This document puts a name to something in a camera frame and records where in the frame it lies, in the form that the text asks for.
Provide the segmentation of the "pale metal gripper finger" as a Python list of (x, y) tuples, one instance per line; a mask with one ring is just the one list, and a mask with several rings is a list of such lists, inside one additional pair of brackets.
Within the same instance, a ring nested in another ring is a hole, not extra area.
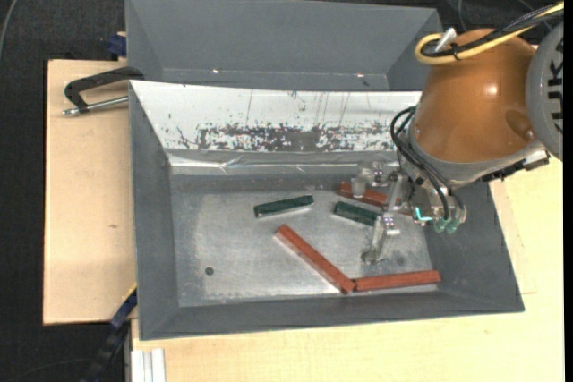
[(369, 248), (362, 253), (362, 261), (381, 261), (384, 245), (389, 237), (399, 236), (401, 230), (395, 226), (394, 216), (384, 213), (377, 216), (372, 228), (372, 239)]
[(382, 162), (359, 162), (356, 174), (351, 178), (351, 193), (362, 198), (370, 186), (380, 186), (385, 180)]

